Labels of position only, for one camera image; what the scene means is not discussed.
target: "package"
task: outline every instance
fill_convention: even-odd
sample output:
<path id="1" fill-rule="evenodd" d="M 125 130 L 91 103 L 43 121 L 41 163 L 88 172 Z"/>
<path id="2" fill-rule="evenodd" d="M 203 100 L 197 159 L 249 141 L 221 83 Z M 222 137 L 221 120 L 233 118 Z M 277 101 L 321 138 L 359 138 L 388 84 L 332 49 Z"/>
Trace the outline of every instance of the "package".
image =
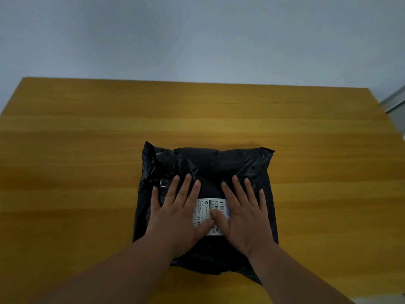
<path id="1" fill-rule="evenodd" d="M 204 216 L 209 216 L 210 208 L 218 208 L 225 216 L 230 215 L 221 189 L 221 182 L 225 181 L 234 191 L 232 176 L 237 175 L 243 188 L 243 180 L 245 178 L 250 180 L 257 199 L 259 190 L 263 188 L 273 239 L 278 243 L 273 195 L 267 174 L 273 153 L 273 150 L 264 147 L 225 151 L 206 148 L 170 150 L 145 142 L 133 241 L 145 234 L 150 217 L 153 186 L 159 189 L 159 201 L 160 205 L 163 205 L 173 177 L 180 176 L 178 187 L 180 189 L 185 176 L 190 173 L 192 175 L 191 186 L 197 179 L 201 181 L 201 190 L 194 212 L 195 226 L 203 221 Z M 217 227 L 213 227 L 209 235 L 204 236 L 188 253 L 173 260 L 172 266 L 217 275 L 233 271 L 261 284 L 247 257 L 233 248 Z"/>

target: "white wall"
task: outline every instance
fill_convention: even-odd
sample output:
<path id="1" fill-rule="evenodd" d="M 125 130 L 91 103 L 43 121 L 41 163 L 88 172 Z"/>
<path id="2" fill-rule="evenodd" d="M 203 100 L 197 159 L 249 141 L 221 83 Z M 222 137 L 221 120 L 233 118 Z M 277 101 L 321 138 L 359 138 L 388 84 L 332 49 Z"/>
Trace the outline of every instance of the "white wall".
<path id="1" fill-rule="evenodd" d="M 0 110 L 23 76 L 405 84 L 405 0 L 0 0 Z"/>

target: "wooden table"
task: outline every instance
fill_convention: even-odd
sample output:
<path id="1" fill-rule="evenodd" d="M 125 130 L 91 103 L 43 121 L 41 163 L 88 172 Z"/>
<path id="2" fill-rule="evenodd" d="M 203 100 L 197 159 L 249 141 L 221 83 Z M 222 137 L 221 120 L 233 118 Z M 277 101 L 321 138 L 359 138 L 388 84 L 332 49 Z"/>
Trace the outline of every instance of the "wooden table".
<path id="1" fill-rule="evenodd" d="M 348 296 L 405 291 L 405 143 L 367 89 L 25 78 L 0 117 L 0 302 L 130 243 L 145 140 L 274 149 L 281 246 Z M 210 301 L 269 300 L 180 268 L 152 298 Z"/>

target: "right hand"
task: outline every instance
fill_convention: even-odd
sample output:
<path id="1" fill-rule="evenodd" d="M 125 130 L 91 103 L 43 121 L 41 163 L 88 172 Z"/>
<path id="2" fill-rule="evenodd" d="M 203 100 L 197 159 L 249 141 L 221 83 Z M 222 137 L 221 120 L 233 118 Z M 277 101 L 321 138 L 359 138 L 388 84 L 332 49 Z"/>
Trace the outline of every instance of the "right hand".
<path id="1" fill-rule="evenodd" d="M 263 189 L 259 191 L 260 204 L 258 204 L 249 179 L 246 178 L 244 182 L 247 195 L 236 175 L 232 177 L 236 196 L 225 182 L 221 184 L 230 209 L 229 222 L 218 209 L 212 209 L 211 216 L 228 241 L 249 258 L 264 244 L 272 245 L 275 242 L 267 216 Z"/>

